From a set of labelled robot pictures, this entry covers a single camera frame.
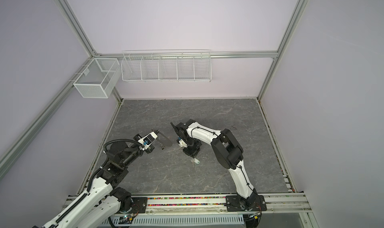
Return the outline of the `key with white-green tag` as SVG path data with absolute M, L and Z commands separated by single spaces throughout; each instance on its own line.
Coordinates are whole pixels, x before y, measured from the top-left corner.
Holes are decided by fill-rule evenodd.
M 194 164 L 197 164 L 197 165 L 200 163 L 200 161 L 198 159 L 196 159 L 196 158 L 192 158 L 191 162 L 194 163 Z

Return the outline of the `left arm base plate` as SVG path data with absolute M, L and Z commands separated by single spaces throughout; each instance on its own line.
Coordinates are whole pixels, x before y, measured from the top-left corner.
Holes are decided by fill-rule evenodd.
M 143 214 L 146 212 L 148 197 L 131 197 L 121 202 L 121 214 Z

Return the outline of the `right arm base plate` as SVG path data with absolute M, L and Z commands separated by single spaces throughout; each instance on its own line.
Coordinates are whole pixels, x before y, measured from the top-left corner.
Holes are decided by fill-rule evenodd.
M 256 195 L 252 202 L 238 195 L 226 196 L 225 206 L 227 207 L 228 212 L 267 211 L 265 198 L 261 195 Z

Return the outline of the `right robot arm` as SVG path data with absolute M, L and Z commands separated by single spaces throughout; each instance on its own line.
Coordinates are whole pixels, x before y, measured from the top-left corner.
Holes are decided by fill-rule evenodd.
M 219 164 L 227 169 L 235 183 L 239 205 L 234 209 L 250 211 L 253 208 L 262 210 L 262 199 L 251 183 L 244 165 L 244 150 L 232 132 L 228 129 L 222 131 L 204 127 L 194 120 L 174 125 L 178 136 L 178 144 L 183 152 L 195 158 L 203 143 L 211 146 Z

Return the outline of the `large toothed metal keyring disc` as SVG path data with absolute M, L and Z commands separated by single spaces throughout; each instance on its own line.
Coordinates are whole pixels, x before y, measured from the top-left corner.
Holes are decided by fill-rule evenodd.
M 161 149 L 164 150 L 167 147 L 171 147 L 173 145 L 172 141 L 166 137 L 163 133 L 161 133 L 159 130 L 155 130 L 155 134 L 157 135 L 157 142 L 161 144 Z

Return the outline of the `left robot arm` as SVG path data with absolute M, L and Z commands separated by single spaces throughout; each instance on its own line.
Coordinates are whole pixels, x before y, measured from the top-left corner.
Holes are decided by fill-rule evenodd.
M 84 191 L 57 216 L 44 224 L 45 228 L 97 228 L 105 220 L 120 212 L 132 221 L 146 211 L 144 198 L 132 198 L 130 192 L 119 187 L 128 174 L 127 167 L 143 152 L 153 150 L 157 132 L 134 140 L 118 139 L 104 144 L 107 155 L 104 163 L 91 175 Z

